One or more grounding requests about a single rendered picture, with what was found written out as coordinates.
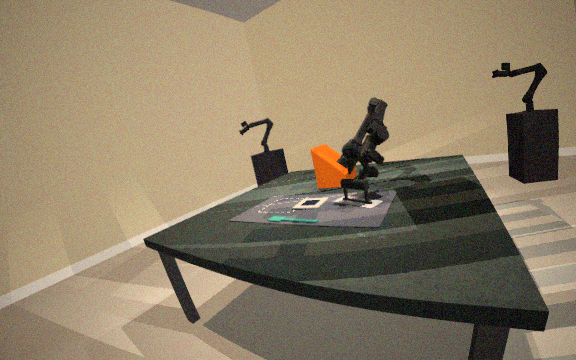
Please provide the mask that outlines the cream square tile with dark blue centre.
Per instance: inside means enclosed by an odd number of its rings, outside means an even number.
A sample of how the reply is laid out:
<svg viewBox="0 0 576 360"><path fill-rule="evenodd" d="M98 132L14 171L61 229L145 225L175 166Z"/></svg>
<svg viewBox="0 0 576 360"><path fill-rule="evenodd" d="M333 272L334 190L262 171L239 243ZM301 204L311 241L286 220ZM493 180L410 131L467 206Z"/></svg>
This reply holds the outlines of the cream square tile with dark blue centre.
<svg viewBox="0 0 576 360"><path fill-rule="evenodd" d="M318 209L321 205L323 205L329 198L311 198L311 199L304 199L293 209Z"/></svg>

